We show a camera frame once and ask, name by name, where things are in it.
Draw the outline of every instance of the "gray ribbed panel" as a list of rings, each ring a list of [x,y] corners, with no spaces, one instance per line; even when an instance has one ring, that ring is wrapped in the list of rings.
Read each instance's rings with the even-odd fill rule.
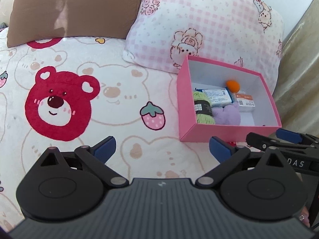
[[[234,215],[210,190],[188,179],[134,179],[112,190],[101,205],[77,220],[58,224],[30,219],[14,239],[309,239],[313,233],[297,219],[259,224]]]

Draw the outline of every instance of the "beige curtain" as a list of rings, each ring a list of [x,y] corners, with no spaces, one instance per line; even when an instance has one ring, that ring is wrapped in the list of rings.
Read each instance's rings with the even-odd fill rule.
[[[273,97],[283,128],[319,136],[319,0],[282,49]]]

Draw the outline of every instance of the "pink and white pillow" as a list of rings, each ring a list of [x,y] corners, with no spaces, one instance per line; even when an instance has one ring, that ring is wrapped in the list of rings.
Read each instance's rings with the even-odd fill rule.
[[[278,77],[284,24],[261,0],[142,0],[123,59],[178,73],[187,54]]]

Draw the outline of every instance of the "bed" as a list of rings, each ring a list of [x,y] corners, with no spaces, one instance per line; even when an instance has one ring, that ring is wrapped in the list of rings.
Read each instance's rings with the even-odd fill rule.
[[[10,24],[12,3],[0,0],[0,22]],[[179,141],[177,75],[124,61],[125,40],[67,37],[8,48],[7,32],[8,28],[0,32],[0,226],[4,230],[23,220],[16,188],[50,146],[73,151],[114,136],[117,148],[107,165],[130,181],[134,177],[195,180],[219,164],[207,143]],[[63,89],[56,86],[61,82],[66,84]],[[154,110],[160,113],[158,119],[151,115]]]

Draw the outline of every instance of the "green strawberry leaf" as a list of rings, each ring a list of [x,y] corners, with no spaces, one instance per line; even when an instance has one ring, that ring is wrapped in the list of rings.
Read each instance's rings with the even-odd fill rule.
[[[155,117],[156,114],[164,114],[164,111],[159,107],[154,105],[152,102],[148,102],[146,106],[141,108],[140,115],[144,116],[150,114],[151,117]]]
[[[2,74],[0,74],[0,79],[1,79],[1,80],[7,79],[7,78],[8,78],[7,71],[4,71]]]

